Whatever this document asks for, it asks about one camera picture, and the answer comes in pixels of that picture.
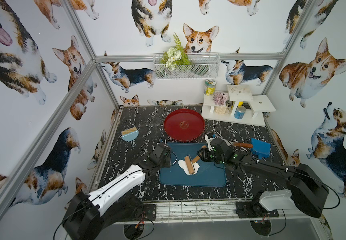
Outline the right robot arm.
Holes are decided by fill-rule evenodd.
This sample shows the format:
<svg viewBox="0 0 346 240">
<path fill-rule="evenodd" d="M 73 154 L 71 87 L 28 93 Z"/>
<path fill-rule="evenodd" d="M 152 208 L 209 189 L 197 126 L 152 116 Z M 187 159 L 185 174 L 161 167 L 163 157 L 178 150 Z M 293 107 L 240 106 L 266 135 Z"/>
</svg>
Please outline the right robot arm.
<svg viewBox="0 0 346 240">
<path fill-rule="evenodd" d="M 252 200 L 254 210 L 297 209 L 312 218 L 322 215 L 329 189 L 307 165 L 286 166 L 258 159 L 251 154 L 234 150 L 223 139 L 212 139 L 197 152 L 204 162 L 222 164 L 231 172 L 262 175 L 266 179 L 285 184 L 278 191 L 260 191 Z"/>
</svg>

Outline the wooden double roller pin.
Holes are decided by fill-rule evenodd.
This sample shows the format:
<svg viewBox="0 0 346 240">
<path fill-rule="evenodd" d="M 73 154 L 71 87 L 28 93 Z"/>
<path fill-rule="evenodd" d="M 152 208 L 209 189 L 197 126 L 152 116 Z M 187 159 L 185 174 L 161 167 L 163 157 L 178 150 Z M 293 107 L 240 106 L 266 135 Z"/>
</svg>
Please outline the wooden double roller pin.
<svg viewBox="0 0 346 240">
<path fill-rule="evenodd" d="M 200 148 L 195 149 L 194 151 L 190 151 L 184 155 L 184 158 L 182 160 L 186 161 L 190 171 L 193 171 L 192 163 L 198 163 L 201 167 L 202 160 L 200 160 L 200 158 L 197 156 L 197 151 L 200 150 L 201 148 L 204 148 L 204 147 L 205 147 L 205 145 L 201 146 Z"/>
</svg>

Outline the round metal cutter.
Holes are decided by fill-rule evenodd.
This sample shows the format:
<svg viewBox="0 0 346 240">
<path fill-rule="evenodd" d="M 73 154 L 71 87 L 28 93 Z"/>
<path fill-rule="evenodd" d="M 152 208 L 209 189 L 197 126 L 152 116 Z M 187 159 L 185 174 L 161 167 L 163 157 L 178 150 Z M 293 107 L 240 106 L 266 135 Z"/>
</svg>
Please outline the round metal cutter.
<svg viewBox="0 0 346 240">
<path fill-rule="evenodd" d="M 174 166 L 178 161 L 178 157 L 174 151 L 171 151 L 171 163 L 170 166 Z"/>
</svg>

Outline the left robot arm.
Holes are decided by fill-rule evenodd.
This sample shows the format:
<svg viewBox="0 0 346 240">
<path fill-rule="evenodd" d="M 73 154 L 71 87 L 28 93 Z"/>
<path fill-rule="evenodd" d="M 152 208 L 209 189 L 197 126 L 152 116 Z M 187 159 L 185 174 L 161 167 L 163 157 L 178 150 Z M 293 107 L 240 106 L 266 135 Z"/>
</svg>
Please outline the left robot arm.
<svg viewBox="0 0 346 240">
<path fill-rule="evenodd" d="M 127 221 L 143 222 L 152 213 L 135 196 L 126 196 L 134 187 L 171 166 L 171 148 L 156 143 L 154 150 L 143 154 L 119 177 L 105 186 L 70 201 L 60 224 L 72 240 L 94 240 L 106 227 Z"/>
</svg>

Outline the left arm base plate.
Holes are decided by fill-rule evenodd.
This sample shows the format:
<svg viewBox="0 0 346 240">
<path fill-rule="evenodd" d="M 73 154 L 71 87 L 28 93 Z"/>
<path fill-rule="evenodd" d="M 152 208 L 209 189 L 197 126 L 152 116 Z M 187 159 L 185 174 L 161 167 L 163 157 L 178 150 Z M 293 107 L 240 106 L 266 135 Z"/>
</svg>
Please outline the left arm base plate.
<svg viewBox="0 0 346 240">
<path fill-rule="evenodd" d="M 156 220 L 157 215 L 157 205 L 156 204 L 146 204 L 142 206 L 137 206 L 134 210 L 126 213 L 123 221 L 145 221 Z"/>
</svg>

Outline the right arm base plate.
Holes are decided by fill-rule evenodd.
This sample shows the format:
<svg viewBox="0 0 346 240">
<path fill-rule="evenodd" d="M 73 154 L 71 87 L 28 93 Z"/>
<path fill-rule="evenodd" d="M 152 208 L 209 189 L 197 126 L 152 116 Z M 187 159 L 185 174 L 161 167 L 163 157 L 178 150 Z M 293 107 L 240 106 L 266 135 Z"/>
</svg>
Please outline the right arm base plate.
<svg viewBox="0 0 346 240">
<path fill-rule="evenodd" d="M 241 219 L 247 218 L 273 218 L 278 217 L 277 210 L 267 211 L 258 203 L 251 202 L 236 202 L 236 214 Z"/>
</svg>

